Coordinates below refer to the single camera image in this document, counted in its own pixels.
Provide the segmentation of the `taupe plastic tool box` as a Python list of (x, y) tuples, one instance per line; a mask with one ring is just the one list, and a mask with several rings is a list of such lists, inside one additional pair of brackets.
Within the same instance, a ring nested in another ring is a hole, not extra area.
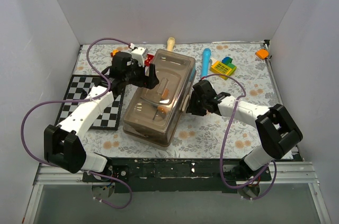
[[(175, 134), (180, 116), (187, 107), (196, 69), (195, 59), (178, 53), (157, 50), (151, 64), (155, 64), (159, 84), (153, 89), (138, 88), (123, 117), (124, 133), (143, 142), (168, 147)], [(168, 97), (161, 100), (168, 88)], [(164, 119), (153, 116), (159, 105), (168, 108)]]

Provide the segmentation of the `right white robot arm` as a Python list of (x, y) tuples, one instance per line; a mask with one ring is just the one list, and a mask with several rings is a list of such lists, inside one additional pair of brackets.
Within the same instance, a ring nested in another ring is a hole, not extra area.
[(238, 100), (229, 93), (217, 94), (205, 79), (193, 85), (186, 112), (198, 116), (210, 112), (233, 117), (257, 129), (261, 144), (233, 168), (233, 172), (245, 180), (254, 179), (259, 169), (272, 160), (281, 159), (303, 139), (302, 132), (285, 106), (259, 106)]

